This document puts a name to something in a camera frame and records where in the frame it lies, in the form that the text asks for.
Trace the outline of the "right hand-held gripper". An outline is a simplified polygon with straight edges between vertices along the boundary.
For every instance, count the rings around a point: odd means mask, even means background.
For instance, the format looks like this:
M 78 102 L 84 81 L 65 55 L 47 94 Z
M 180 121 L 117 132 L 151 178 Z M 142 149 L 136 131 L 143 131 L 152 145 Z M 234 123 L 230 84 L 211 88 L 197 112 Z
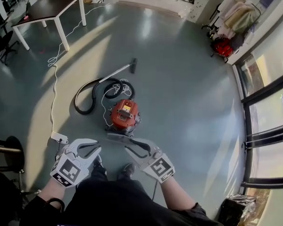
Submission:
M 125 150 L 139 168 L 160 184 L 175 174 L 175 168 L 165 153 L 152 141 L 143 138 L 129 138 L 131 145 L 141 148 L 134 150 L 125 146 Z

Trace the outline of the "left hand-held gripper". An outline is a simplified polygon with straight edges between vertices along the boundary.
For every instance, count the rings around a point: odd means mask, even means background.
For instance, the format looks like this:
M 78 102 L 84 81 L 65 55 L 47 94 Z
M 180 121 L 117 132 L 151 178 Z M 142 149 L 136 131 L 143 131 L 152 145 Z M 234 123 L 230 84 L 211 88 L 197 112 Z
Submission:
M 88 167 L 101 152 L 101 146 L 89 151 L 85 156 L 78 154 L 78 149 L 98 144 L 98 141 L 90 138 L 74 140 L 69 148 L 64 146 L 56 156 L 50 176 L 65 188 L 77 186 L 89 174 Z

